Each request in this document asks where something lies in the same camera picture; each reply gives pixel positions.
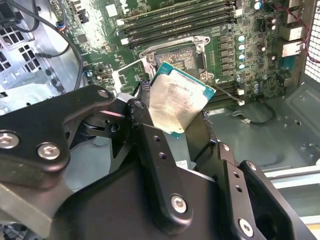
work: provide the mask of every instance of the black mechanical arm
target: black mechanical arm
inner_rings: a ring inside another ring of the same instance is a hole
[[[185,131],[194,171],[177,167],[149,95],[143,84],[131,99],[90,85],[0,117],[0,183],[30,191],[57,188],[73,149],[112,139],[112,173],[64,201],[48,239],[315,240],[264,173],[217,141],[205,113]]]

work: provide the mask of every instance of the wire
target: wire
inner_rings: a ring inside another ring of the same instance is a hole
[[[37,16],[39,16],[39,12],[38,12],[38,10],[37,10],[36,0],[32,0],[32,1],[31,1],[31,4],[32,4],[32,10],[33,10],[34,14],[36,14]],[[19,27],[19,26],[15,26],[15,29],[18,30],[18,31],[20,31],[20,32],[22,32],[22,33],[31,33],[31,32],[33,32],[33,31],[37,30],[37,28],[39,27],[39,25],[40,25],[39,20],[34,19],[33,27],[32,27],[30,30],[23,29],[23,28],[21,28],[21,27]]]
[[[39,22],[41,22],[41,23],[47,25],[48,27],[50,27],[51,29],[55,30],[65,41],[68,42],[70,48],[73,50],[74,55],[75,55],[75,57],[77,58],[77,60],[79,62],[79,70],[78,70],[76,81],[75,81],[75,85],[74,85],[74,90],[78,89],[80,87],[80,84],[81,84],[82,73],[83,73],[83,69],[84,69],[84,62],[82,60],[81,53],[79,52],[77,47],[72,43],[72,41],[70,39],[67,38],[67,36],[65,36],[62,32],[58,31],[57,28],[53,24],[51,24],[49,21],[47,21],[47,20],[43,19],[42,17],[34,14],[33,12],[29,11],[28,9],[26,9],[25,7],[21,6],[20,4],[16,3],[13,0],[5,0],[5,1],[9,5],[11,5],[12,7],[20,10],[21,12],[29,15],[30,17],[35,18]]]
[[[236,111],[238,112],[237,114],[235,114],[236,112],[234,112],[233,116],[234,117],[240,117],[241,118],[241,122],[245,123],[245,124],[251,124],[251,125],[255,125],[255,126],[265,126],[271,122],[273,122],[276,119],[277,113],[276,111],[269,105],[267,104],[265,101],[260,100],[260,103],[262,103],[266,109],[268,109],[271,112],[271,117],[263,122],[256,122],[256,121],[252,121],[249,118],[245,117],[241,111]]]

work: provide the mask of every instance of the screw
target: screw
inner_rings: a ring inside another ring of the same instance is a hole
[[[142,102],[140,102],[140,101],[135,101],[134,104],[136,106],[138,106],[139,108],[141,108],[141,109],[143,109],[145,107],[144,104]]]
[[[257,170],[257,167],[252,162],[249,162],[249,166],[253,171]]]
[[[87,71],[87,72],[86,72],[86,76],[89,77],[89,78],[91,78],[93,75],[94,75],[94,74],[93,74],[92,71]]]
[[[12,149],[19,144],[20,140],[17,135],[11,132],[0,132],[0,148]]]
[[[146,58],[149,62],[153,62],[155,60],[154,56],[148,56]]]
[[[239,223],[240,229],[245,235],[247,235],[249,238],[251,238],[254,235],[254,230],[246,220],[244,220],[243,218],[239,218],[238,223]]]
[[[54,160],[60,155],[60,149],[52,143],[44,143],[38,148],[38,155],[46,160]]]
[[[178,195],[173,195],[171,197],[171,204],[174,210],[176,210],[180,214],[183,214],[187,211],[187,204],[185,200],[183,200],[183,198]]]
[[[99,94],[101,97],[106,98],[106,99],[109,97],[107,91],[105,91],[105,90],[101,90],[101,89],[98,90],[98,94]]]
[[[227,152],[230,151],[230,147],[228,147],[227,145],[223,144],[222,146],[223,146],[223,148],[224,148]]]

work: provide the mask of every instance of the mounting hole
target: mounting hole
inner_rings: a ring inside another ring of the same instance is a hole
[[[238,192],[242,193],[242,189],[241,189],[241,187],[239,187],[238,185],[235,185],[235,189],[237,189]]]
[[[117,123],[113,123],[112,125],[111,125],[111,132],[112,133],[115,133],[116,131],[118,131],[120,129],[120,125],[119,124],[117,124]]]
[[[159,152],[159,157],[161,159],[166,159],[167,158],[167,156],[163,152]]]
[[[158,137],[158,136],[153,136],[153,140],[155,140],[156,142],[160,142],[160,137]]]
[[[140,102],[140,101],[135,101],[134,104],[136,106],[138,106],[139,108],[141,108],[141,109],[145,108],[144,104],[142,102]]]

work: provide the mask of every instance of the chip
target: chip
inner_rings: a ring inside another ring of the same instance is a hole
[[[79,43],[84,44],[88,42],[87,36],[85,34],[80,34],[77,36]]]

